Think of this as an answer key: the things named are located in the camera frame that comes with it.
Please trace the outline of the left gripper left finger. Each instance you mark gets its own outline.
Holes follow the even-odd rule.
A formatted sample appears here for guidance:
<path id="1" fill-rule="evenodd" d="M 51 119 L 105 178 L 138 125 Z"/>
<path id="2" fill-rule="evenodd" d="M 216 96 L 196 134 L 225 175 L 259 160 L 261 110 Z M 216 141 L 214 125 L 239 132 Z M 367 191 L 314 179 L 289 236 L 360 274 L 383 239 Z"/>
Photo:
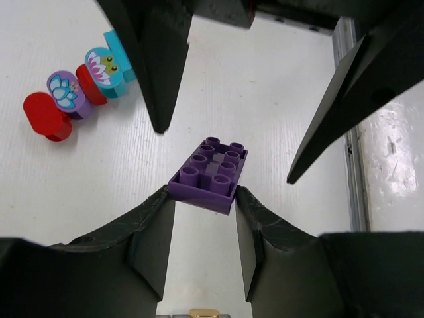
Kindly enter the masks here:
<path id="1" fill-rule="evenodd" d="M 161 187 L 141 205 L 74 239 L 1 239 L 2 317 L 154 317 L 175 203 Z"/>

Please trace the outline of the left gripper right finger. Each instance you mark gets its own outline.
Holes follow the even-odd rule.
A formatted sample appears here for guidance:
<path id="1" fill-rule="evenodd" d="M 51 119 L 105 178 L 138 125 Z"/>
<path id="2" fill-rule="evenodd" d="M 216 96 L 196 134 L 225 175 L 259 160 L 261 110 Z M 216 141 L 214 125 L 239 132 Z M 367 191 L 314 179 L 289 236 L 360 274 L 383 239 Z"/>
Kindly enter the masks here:
<path id="1" fill-rule="evenodd" d="M 254 317 L 422 317 L 423 233 L 315 237 L 236 190 L 246 301 Z"/>

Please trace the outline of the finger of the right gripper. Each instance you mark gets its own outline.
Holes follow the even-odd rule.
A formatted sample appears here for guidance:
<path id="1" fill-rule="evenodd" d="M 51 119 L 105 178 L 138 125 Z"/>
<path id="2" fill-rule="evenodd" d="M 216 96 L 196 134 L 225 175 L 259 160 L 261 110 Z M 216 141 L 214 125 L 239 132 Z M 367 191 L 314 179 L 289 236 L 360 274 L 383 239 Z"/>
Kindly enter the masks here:
<path id="1" fill-rule="evenodd" d="M 170 126 L 188 53 L 183 1 L 99 1 L 136 74 L 152 127 Z"/>
<path id="2" fill-rule="evenodd" d="M 377 1 L 391 11 L 339 62 L 287 176 L 294 184 L 339 137 L 423 81 L 423 2 Z"/>

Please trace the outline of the purple lego plate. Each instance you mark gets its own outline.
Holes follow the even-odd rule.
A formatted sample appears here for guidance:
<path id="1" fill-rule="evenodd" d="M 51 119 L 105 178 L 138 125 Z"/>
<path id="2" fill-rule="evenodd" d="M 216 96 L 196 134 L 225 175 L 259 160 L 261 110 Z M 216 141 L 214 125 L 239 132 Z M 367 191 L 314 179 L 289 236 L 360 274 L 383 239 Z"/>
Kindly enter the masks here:
<path id="1" fill-rule="evenodd" d="M 168 182 L 175 201 L 228 215 L 248 150 L 209 136 L 201 142 Z"/>

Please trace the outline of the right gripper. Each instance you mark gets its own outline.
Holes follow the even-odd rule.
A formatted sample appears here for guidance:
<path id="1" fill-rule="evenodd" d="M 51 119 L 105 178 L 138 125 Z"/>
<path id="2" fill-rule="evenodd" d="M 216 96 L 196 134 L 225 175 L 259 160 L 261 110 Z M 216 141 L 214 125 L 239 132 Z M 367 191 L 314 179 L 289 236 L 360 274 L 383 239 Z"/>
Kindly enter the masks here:
<path id="1" fill-rule="evenodd" d="M 254 18 L 332 31 L 342 17 L 374 25 L 391 10 L 390 1 L 189 1 L 189 10 L 227 25 L 249 29 Z"/>

